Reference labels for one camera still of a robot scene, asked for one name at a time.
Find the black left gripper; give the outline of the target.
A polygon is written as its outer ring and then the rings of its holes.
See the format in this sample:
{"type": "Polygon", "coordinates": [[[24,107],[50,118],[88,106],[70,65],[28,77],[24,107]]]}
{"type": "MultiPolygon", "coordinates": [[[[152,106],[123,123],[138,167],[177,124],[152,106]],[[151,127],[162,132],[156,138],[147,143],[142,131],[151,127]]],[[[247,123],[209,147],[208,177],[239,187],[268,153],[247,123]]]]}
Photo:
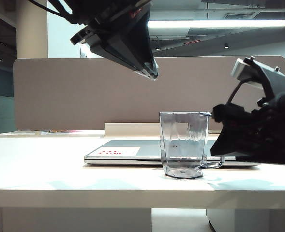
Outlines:
{"type": "Polygon", "coordinates": [[[71,0],[72,24],[85,25],[70,41],[90,38],[91,52],[150,80],[157,79],[157,63],[150,45],[150,0],[71,0]]]}

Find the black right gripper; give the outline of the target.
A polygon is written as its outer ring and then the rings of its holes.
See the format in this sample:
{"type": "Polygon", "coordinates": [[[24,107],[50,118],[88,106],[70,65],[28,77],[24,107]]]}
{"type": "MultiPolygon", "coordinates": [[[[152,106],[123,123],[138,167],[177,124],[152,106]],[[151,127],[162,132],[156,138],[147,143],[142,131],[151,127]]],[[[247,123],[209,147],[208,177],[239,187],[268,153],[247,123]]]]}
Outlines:
{"type": "Polygon", "coordinates": [[[253,119],[252,114],[236,104],[219,104],[213,107],[211,117],[215,122],[223,123],[223,127],[210,149],[212,156],[250,157],[250,162],[285,165],[285,91],[273,98],[264,97],[258,105],[261,107],[258,131],[261,144],[254,153],[246,142],[248,129],[229,126],[250,122],[253,119]]]}

